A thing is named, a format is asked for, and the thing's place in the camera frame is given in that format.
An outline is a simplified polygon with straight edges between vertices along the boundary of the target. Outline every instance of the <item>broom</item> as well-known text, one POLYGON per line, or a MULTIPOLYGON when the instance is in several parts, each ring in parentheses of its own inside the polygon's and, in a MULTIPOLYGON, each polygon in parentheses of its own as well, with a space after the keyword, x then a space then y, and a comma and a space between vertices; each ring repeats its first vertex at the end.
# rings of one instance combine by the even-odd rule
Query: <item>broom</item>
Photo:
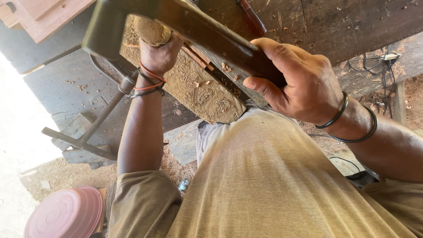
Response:
POLYGON ((116 181, 107 184, 106 189, 106 219, 107 219, 107 233, 106 238, 109 236, 110 214, 112 210, 112 203, 115 200, 116 181))

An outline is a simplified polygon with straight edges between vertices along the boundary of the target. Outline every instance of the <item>t-shirt sleeve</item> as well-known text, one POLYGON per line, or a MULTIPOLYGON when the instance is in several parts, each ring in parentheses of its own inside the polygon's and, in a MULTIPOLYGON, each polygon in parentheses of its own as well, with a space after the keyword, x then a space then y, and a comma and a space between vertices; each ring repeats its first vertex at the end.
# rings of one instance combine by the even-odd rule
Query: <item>t-shirt sleeve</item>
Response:
POLYGON ((386 179, 363 190, 417 237, 423 238, 423 184, 386 179))
POLYGON ((166 237, 181 203, 181 193, 163 171, 122 174, 112 204, 108 237, 166 237))

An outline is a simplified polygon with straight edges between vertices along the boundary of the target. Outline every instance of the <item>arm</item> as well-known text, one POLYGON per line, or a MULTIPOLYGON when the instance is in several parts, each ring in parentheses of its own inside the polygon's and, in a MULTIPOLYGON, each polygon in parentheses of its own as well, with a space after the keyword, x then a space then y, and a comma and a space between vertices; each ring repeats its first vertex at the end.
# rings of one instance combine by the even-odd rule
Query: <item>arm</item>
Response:
MULTIPOLYGON (((140 41, 141 62, 159 77, 169 71, 176 62, 183 39, 176 33, 161 47, 153 47, 140 41)), ((159 80, 142 70, 155 83, 159 80)), ((151 86, 138 76, 137 88, 151 86)), ((159 170, 163 156, 162 93, 160 91, 132 99, 118 152, 118 174, 159 170)))
MULTIPOLYGON (((244 85, 259 92, 272 108, 298 120, 324 125, 340 110, 343 95, 329 60, 289 44, 261 38, 252 41, 285 75, 279 89, 267 79, 249 77, 244 85)), ((369 139, 347 143, 358 160, 385 178, 423 183, 423 138, 383 116, 369 139)), ((342 116, 324 130, 346 140, 363 138, 373 128, 370 113, 349 98, 342 116)))

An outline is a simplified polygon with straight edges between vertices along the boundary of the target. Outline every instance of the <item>red bangle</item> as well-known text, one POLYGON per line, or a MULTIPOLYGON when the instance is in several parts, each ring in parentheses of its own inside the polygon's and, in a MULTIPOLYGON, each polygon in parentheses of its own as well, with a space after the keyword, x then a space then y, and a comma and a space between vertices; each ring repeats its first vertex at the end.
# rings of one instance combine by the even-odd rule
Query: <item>red bangle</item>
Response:
POLYGON ((163 83, 165 83, 165 82, 166 82, 164 79, 160 78, 159 76, 157 76, 157 75, 153 74, 150 70, 146 69, 146 68, 143 66, 143 64, 141 63, 141 61, 140 61, 140 66, 141 66, 141 68, 143 68, 143 69, 144 69, 147 73, 151 74, 153 77, 155 77, 156 79, 160 80, 161 82, 160 82, 160 83, 158 83, 158 84, 156 84, 156 85, 154 85, 154 86, 145 87, 145 88, 136 88, 136 87, 134 87, 134 90, 146 90, 146 89, 152 89, 152 88, 155 88, 155 87, 157 87, 157 86, 160 86, 160 85, 162 85, 163 83))

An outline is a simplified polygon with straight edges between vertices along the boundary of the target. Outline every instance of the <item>hand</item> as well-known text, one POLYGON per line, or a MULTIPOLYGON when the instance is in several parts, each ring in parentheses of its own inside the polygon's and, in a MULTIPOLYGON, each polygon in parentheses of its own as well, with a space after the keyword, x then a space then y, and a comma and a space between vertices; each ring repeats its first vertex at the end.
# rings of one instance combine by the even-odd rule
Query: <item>hand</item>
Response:
POLYGON ((175 65, 183 44, 184 39, 176 32, 172 32, 168 43, 159 47, 148 45, 140 40, 141 63, 152 73, 163 77, 175 65))
POLYGON ((248 77, 244 85, 260 93, 276 112, 315 125, 326 124, 339 112, 343 94, 328 58, 269 38, 251 43, 272 60, 288 85, 279 89, 259 77, 248 77))

